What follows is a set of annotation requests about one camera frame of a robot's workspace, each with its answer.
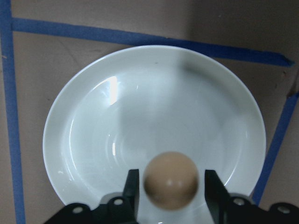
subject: white plate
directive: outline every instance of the white plate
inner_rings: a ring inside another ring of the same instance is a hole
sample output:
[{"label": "white plate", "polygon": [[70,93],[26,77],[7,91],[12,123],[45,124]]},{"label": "white plate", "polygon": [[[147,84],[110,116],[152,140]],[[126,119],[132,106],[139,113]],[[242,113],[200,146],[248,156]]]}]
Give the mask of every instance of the white plate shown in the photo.
[{"label": "white plate", "polygon": [[129,48],[88,65],[59,93],[43,136],[60,199],[92,209],[122,191],[129,169],[142,180],[147,163],[165,151],[195,162],[199,191],[170,212],[152,205],[141,184],[141,224],[211,223],[205,169],[215,169],[229,192],[249,195],[265,156],[263,119],[240,79],[207,56],[170,46]]}]

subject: blue tape line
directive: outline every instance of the blue tape line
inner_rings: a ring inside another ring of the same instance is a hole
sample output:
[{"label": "blue tape line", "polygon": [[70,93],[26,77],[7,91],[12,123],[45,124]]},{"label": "blue tape line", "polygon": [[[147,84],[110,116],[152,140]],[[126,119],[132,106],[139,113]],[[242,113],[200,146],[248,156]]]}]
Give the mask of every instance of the blue tape line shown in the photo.
[{"label": "blue tape line", "polygon": [[284,105],[282,114],[280,116],[278,125],[276,127],[276,131],[274,133],[269,151],[267,153],[264,166],[262,169],[261,176],[256,184],[256,188],[254,191],[254,194],[252,196],[253,201],[258,205],[261,201],[261,198],[263,196],[263,192],[265,190],[267,181],[269,179],[270,173],[272,171],[272,168],[274,166],[275,159],[277,157],[277,154],[279,152],[280,146],[283,142],[286,130],[288,128],[288,125],[290,123],[292,114],[294,112],[296,103],[299,98],[299,92],[292,95],[286,100],[286,103]]},{"label": "blue tape line", "polygon": [[11,30],[12,16],[9,0],[0,1],[0,38],[2,51],[3,81],[7,114],[8,142],[13,180],[14,209],[17,224],[24,224],[25,209],[23,178],[17,111],[17,95],[14,76],[14,48]]},{"label": "blue tape line", "polygon": [[294,64],[294,62],[287,59],[282,54],[274,52],[228,47],[113,29],[76,26],[57,22],[13,18],[13,30],[133,46],[171,45],[191,49],[209,57],[227,58],[286,67],[292,66]]}]

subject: ball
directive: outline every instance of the ball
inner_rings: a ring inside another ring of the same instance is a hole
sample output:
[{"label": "ball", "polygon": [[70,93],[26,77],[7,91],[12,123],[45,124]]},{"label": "ball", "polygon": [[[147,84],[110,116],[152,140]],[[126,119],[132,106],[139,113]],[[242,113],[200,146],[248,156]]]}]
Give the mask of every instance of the ball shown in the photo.
[{"label": "ball", "polygon": [[162,153],[147,165],[143,186],[149,200],[157,207],[165,210],[183,208],[198,190],[197,167],[182,153]]}]

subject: screw hole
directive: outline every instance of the screw hole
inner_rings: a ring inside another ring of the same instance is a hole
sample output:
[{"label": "screw hole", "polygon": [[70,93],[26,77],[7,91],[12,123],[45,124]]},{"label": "screw hole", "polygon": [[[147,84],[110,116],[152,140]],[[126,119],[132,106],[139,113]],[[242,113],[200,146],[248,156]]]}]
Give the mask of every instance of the screw hole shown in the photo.
[{"label": "screw hole", "polygon": [[277,208],[278,211],[280,211],[281,213],[284,213],[284,214],[289,214],[291,211],[285,207],[285,206],[278,206]]},{"label": "screw hole", "polygon": [[116,199],[115,201],[114,201],[114,204],[115,205],[121,205],[123,203],[123,200],[122,199]]},{"label": "screw hole", "polygon": [[83,208],[82,207],[76,207],[73,209],[72,211],[74,214],[79,214],[81,212],[83,212]]}]

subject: screw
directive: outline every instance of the screw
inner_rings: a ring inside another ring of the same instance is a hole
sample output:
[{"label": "screw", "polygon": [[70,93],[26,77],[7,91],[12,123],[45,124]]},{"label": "screw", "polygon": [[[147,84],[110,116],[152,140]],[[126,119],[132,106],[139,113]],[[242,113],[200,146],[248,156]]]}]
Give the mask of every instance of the screw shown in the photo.
[{"label": "screw", "polygon": [[236,198],[233,200],[233,202],[234,202],[235,204],[239,205],[239,206],[242,206],[242,205],[245,204],[245,201],[244,201],[242,198],[240,198],[240,197],[236,197]]},{"label": "screw", "polygon": [[83,208],[78,206],[78,207],[74,208],[72,212],[74,214],[78,214],[78,213],[81,213],[82,211],[83,211]]},{"label": "screw", "polygon": [[291,212],[287,207],[282,205],[278,206],[277,210],[284,214],[289,214]]},{"label": "screw", "polygon": [[114,201],[114,204],[115,205],[121,205],[123,203],[123,200],[122,199],[116,199],[115,201]]}]

